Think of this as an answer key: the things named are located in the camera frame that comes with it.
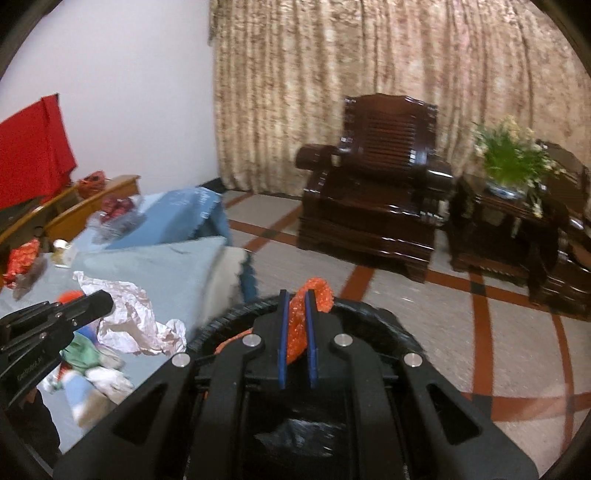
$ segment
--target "green cloth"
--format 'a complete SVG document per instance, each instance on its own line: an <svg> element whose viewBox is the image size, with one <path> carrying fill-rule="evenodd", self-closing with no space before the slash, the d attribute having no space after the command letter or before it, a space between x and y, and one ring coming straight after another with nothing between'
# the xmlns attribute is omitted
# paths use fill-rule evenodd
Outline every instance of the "green cloth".
<svg viewBox="0 0 591 480"><path fill-rule="evenodd" d="M87 337L78 332L74 332L71 344L61 351L61 357L82 375L89 368L100 366L100 352Z"/></svg>

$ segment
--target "metal bolt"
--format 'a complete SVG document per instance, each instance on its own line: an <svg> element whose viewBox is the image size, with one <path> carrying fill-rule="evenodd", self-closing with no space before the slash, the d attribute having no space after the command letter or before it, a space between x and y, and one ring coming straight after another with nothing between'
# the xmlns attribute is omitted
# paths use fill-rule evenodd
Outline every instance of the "metal bolt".
<svg viewBox="0 0 591 480"><path fill-rule="evenodd" d="M404 363L409 367L420 367L423 364L423 357L418 353L410 352L404 355Z"/></svg>
<svg viewBox="0 0 591 480"><path fill-rule="evenodd" d="M353 337L351 337L351 335L347 335L346 333L335 335L334 340L339 346L349 346L351 343L353 343Z"/></svg>
<svg viewBox="0 0 591 480"><path fill-rule="evenodd" d="M242 338L242 343L246 346L258 346L261 343L261 337L256 333L249 333Z"/></svg>
<svg viewBox="0 0 591 480"><path fill-rule="evenodd" d="M187 353L177 353L173 357L173 365L175 367L186 367L191 362L191 357Z"/></svg>

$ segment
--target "tiled floor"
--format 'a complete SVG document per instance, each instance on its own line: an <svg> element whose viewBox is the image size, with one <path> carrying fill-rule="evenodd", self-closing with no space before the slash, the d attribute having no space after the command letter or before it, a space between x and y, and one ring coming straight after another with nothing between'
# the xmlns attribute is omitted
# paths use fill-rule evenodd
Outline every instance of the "tiled floor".
<svg viewBox="0 0 591 480"><path fill-rule="evenodd" d="M540 475L591 408L591 323L531 305L527 289L454 272L443 232L419 284L389 271L296 248L297 200L227 192L236 246L254 252L262 296L310 277L335 293L396 314L431 363L536 463Z"/></svg>

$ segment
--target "orange plastic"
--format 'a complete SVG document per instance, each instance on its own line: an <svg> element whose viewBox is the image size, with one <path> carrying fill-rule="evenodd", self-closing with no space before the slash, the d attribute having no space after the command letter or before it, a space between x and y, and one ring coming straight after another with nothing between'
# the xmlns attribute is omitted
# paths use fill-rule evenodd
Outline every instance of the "orange plastic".
<svg viewBox="0 0 591 480"><path fill-rule="evenodd" d="M69 301L79 299L84 292L81 290L68 290L62 293L58 298L57 301L60 303L68 303Z"/></svg>
<svg viewBox="0 0 591 480"><path fill-rule="evenodd" d="M316 295L316 308L319 312L328 313L335 304L335 295L330 289L326 280L314 277L306 281L302 288L300 288L295 296L290 301L290 318L287 331L287 364L294 362L299 356L304 353L308 347L308 339L306 336L306 307L304 304L304 295L308 290L314 290ZM216 348L216 353L233 342L249 333L252 329L248 329L238 335L220 343Z"/></svg>

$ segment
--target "wooden side table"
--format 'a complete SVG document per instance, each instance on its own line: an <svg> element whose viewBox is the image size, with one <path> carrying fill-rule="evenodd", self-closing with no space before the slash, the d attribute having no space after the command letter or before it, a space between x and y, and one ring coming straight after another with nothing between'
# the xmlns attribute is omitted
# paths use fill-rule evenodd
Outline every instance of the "wooden side table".
<svg viewBox="0 0 591 480"><path fill-rule="evenodd" d="M536 218L524 200L505 200L490 193L483 178L466 174L457 188L447 225L452 268L478 267L525 284L530 239L528 229L521 226L548 228L547 220ZM491 216L498 217L498 223L487 221Z"/></svg>

